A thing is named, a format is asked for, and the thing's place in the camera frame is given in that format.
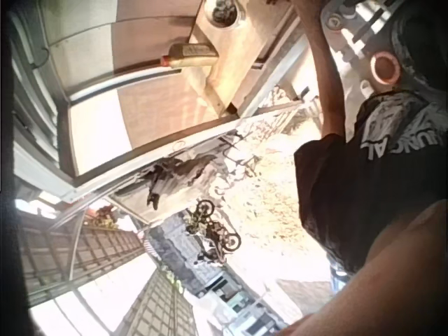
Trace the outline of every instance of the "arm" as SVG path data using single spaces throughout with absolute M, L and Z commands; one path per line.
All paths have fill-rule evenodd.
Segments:
M 338 134 L 345 139 L 344 90 L 321 25 L 322 0 L 292 0 L 292 3 L 314 58 L 323 114 L 322 137 Z
M 446 200 L 427 208 L 292 336 L 434 335 L 447 318 L 446 224 Z

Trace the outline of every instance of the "metal bar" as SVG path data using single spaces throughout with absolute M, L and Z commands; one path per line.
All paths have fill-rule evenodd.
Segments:
M 112 261 L 111 256 L 107 253 L 106 249 L 104 248 L 104 245 L 103 245 L 103 244 L 101 243 L 101 241 L 99 240 L 97 231 L 96 231 L 94 228 L 91 228 L 91 232 L 92 232 L 92 235 L 94 235 L 95 240 L 96 240 L 97 243 L 98 243 L 98 246 L 99 246 L 100 249 L 103 251 L 103 253 L 104 253 L 104 257 L 106 257 L 106 258 L 108 258 L 110 261 Z
M 43 236 L 45 237 L 45 240 L 48 245 L 48 250 L 50 251 L 50 255 L 52 256 L 53 260 L 55 261 L 55 265 L 59 273 L 61 274 L 61 280 L 67 280 L 66 274 L 64 272 L 64 269 L 62 268 L 61 262 L 56 254 L 55 249 L 53 248 L 52 239 L 50 236 L 50 233 L 48 231 L 42 231 Z
M 71 237 L 71 234 L 70 234 L 70 232 L 69 232 L 67 226 L 64 227 L 64 231 L 68 234 L 69 237 Z M 76 251 L 75 251 L 75 257 L 76 257 L 76 259 L 77 259 L 77 261 L 78 261 L 78 264 L 81 265 L 81 267 L 82 267 L 82 268 L 84 269 L 84 271 L 86 272 L 86 271 L 88 270 L 88 269 L 87 269 L 87 266 L 86 266 L 86 264 L 83 262 L 83 259 L 81 258 L 81 255 L 79 254 L 78 249 L 76 249 Z
M 277 54 L 265 65 L 265 69 L 238 109 L 240 118 L 252 116 L 274 86 L 285 76 L 308 46 L 308 40 L 299 24 L 285 40 Z
M 60 197 L 74 189 L 73 179 L 60 171 L 20 132 L 14 133 L 14 174 L 31 185 Z
M 377 10 L 377 12 L 374 13 L 374 15 L 370 18 L 370 20 L 368 22 L 366 22 L 355 34 L 355 36 L 353 36 L 352 38 L 352 42 L 356 43 L 358 42 L 365 33 L 367 33 L 371 26 L 378 21 L 378 19 L 383 15 L 384 13 L 384 9 L 380 8 L 379 10 Z
M 27 255 L 27 257 L 28 257 L 28 259 L 29 259 L 29 263 L 31 264 L 31 267 L 33 268 L 34 275 L 36 276 L 36 278 L 37 278 L 37 280 L 39 281 L 39 283 L 40 283 L 42 286 L 44 286 L 46 283 L 45 283 L 45 281 L 42 280 L 42 278 L 39 276 L 39 270 L 38 270 L 38 268 L 37 268 L 36 261 L 34 260 L 33 255 L 32 255 L 32 253 L 31 253 L 31 249 L 30 249 L 29 244 L 28 244 L 27 234 L 26 234 L 26 232 L 25 232 L 23 226 L 20 226 L 20 227 L 18 228 L 18 232 L 19 232 L 19 235 L 20 235 L 21 238 L 22 238 L 23 248 L 24 248 L 24 250 L 25 250 L 25 254 Z
M 100 265 L 101 263 L 98 261 L 97 255 L 95 254 L 95 251 L 92 248 L 92 245 L 90 245 L 89 239 L 87 238 L 87 236 L 84 234 L 84 230 L 81 229 L 81 233 L 80 233 L 81 237 L 83 238 L 84 244 L 87 246 L 87 248 L 90 251 L 90 254 L 92 255 L 92 258 L 94 261 L 96 261 L 96 263 L 98 265 Z
M 73 294 L 78 298 L 79 302 L 84 306 L 85 310 L 92 316 L 92 318 L 109 334 L 112 334 L 112 331 L 107 328 L 104 322 L 99 318 L 97 313 L 91 308 L 85 298 L 79 293 L 77 288 L 73 288 Z
M 254 113 L 255 116 L 259 116 L 260 114 L 270 113 L 270 112 L 286 112 L 290 111 L 291 109 L 301 108 L 305 109 L 308 106 L 310 106 L 310 103 L 303 102 L 303 101 L 292 101 L 290 103 L 280 104 L 280 105 L 273 105 L 270 107 L 260 107 L 257 109 L 257 111 Z
M 34 61 L 34 56 L 32 53 L 32 49 L 31 46 L 29 44 L 29 40 L 27 38 L 27 33 L 25 31 L 25 28 L 23 27 L 22 21 L 21 19 L 13 12 L 13 11 L 9 11 L 8 12 L 9 17 L 10 17 L 10 21 L 12 22 L 14 28 L 17 30 L 17 35 L 18 38 L 22 44 L 24 53 L 27 57 L 27 62 L 28 64 L 35 64 Z M 45 86 L 45 84 L 43 83 L 42 77 L 39 73 L 38 69 L 32 69 L 32 73 L 34 75 L 34 79 L 36 81 L 36 84 L 38 86 L 38 88 L 41 91 L 41 94 L 43 96 L 43 98 L 46 100 L 48 107 L 50 108 L 52 114 L 54 116 L 57 115 L 57 109 L 56 109 L 56 105 L 53 101 L 53 98 L 51 97 L 50 93 L 47 90 L 47 87 Z
M 121 240 L 119 239 L 120 236 L 121 236 L 120 231 L 117 231 L 117 232 L 114 234 L 114 238 L 115 238 L 115 240 L 118 242 L 118 244 L 120 245 L 121 251 L 124 252 L 124 251 L 125 251 L 125 247 L 123 246 L 123 244 L 121 244 Z
M 13 69 L 15 75 L 17 76 L 17 78 L 19 78 L 19 81 L 23 85 L 23 88 L 25 89 L 25 92 L 27 93 L 28 97 L 31 99 L 31 102 L 33 103 L 34 108 L 36 109 L 36 112 L 38 113 L 39 117 L 45 123 L 45 126 L 52 132 L 52 134 L 56 135 L 57 128 L 56 128 L 55 116 L 53 114 L 50 116 L 50 114 L 46 111 L 45 106 L 39 99 L 38 94 L 32 85 L 32 82 L 28 78 L 28 74 L 24 66 L 20 62 L 18 50 L 14 42 L 11 43 L 11 52 L 13 54 Z
M 85 212 L 86 210 L 82 211 L 78 215 L 78 217 L 74 220 L 75 225 L 71 235 L 71 248 L 67 258 L 67 269 L 66 269 L 66 275 L 69 280 L 73 279 L 73 269 L 75 265 L 76 249 L 78 248 L 79 235 L 81 234 L 81 229 L 83 228 Z
M 56 307 L 59 309 L 59 311 L 61 312 L 61 314 L 65 317 L 65 319 L 70 323 L 70 325 L 72 326 L 72 328 L 73 328 L 74 330 L 76 330 L 76 332 L 77 332 L 79 335 L 82 335 L 82 332 L 79 331 L 79 330 L 77 329 L 77 327 L 73 324 L 73 322 L 71 322 L 71 319 L 67 316 L 67 314 L 65 314 L 65 311 L 62 310 L 61 306 L 59 306 L 59 303 L 57 303 L 56 300 L 54 300 L 54 302 L 55 302 Z
M 54 161 L 59 161 L 59 156 L 57 154 L 56 147 L 50 142 L 48 136 L 46 136 L 42 129 L 36 124 L 36 121 L 30 116 L 29 112 L 25 108 L 24 104 L 20 101 L 20 86 L 14 87 L 14 112 L 19 116 L 26 118 L 28 123 L 29 131 L 33 134 L 36 139 L 36 143 L 47 153 Z
M 107 237 L 107 240 L 109 240 L 109 243 L 111 243 L 113 249 L 115 250 L 115 252 L 117 253 L 118 256 L 121 256 L 121 253 L 118 251 L 118 248 L 116 246 L 116 244 L 113 243 L 112 241 L 112 237 L 111 237 L 111 232 L 110 231 L 105 231 L 104 234 Z
M 142 83 L 151 79 L 156 79 L 165 76 L 177 75 L 181 72 L 180 69 L 171 69 L 163 66 L 151 66 L 149 68 L 139 69 L 137 71 L 124 73 L 123 75 L 102 80 L 99 83 L 86 87 L 70 95 L 69 99 L 71 105 L 76 105 L 84 102 L 87 99 L 93 98 L 102 93 L 123 88 L 128 85 Z

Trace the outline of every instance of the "beam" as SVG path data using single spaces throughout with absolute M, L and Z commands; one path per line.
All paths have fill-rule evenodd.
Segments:
M 81 211 L 74 220 L 75 225 L 73 228 L 73 232 L 71 234 L 71 239 L 70 239 L 71 248 L 70 248 L 69 257 L 67 258 L 67 270 L 66 270 L 67 279 L 69 281 L 73 280 L 73 270 L 74 270 L 75 259 L 76 259 L 76 249 L 78 248 L 79 236 L 81 234 L 81 229 L 83 228 L 83 221 L 84 221 L 84 216 L 85 216 L 86 211 L 87 211 L 87 209 Z
M 307 45 L 308 40 L 302 25 L 298 24 L 293 28 L 293 31 L 286 38 L 277 54 L 266 63 L 261 77 L 238 109 L 240 118 L 253 116 L 263 99 L 266 98 L 275 85 L 286 75 Z
M 74 190 L 73 179 L 39 152 L 19 129 L 14 129 L 14 174 L 59 198 Z
M 160 77 L 173 76 L 179 74 L 180 72 L 180 69 L 171 69 L 163 66 L 145 66 L 134 71 L 122 73 L 119 76 L 101 79 L 98 83 L 71 94 L 69 100 L 72 106 L 77 105 L 87 99 L 96 97 L 101 93 L 117 90 L 128 85 L 133 85 Z

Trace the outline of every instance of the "person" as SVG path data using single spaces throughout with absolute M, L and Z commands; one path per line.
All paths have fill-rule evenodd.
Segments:
M 374 94 L 346 142 L 344 92 L 321 25 L 325 0 L 291 0 L 314 57 L 323 126 L 294 154 L 304 229 L 351 276 L 280 332 L 448 335 L 446 109 L 415 92 Z

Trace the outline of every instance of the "motorcycle wheel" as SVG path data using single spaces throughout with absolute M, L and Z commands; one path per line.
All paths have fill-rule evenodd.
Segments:
M 212 201 L 203 199 L 199 201 L 196 206 L 196 214 L 200 214 L 203 218 L 210 217 L 215 211 L 215 204 Z
M 241 246 L 241 237 L 237 233 L 227 233 L 224 236 L 223 249 L 227 252 L 235 252 Z

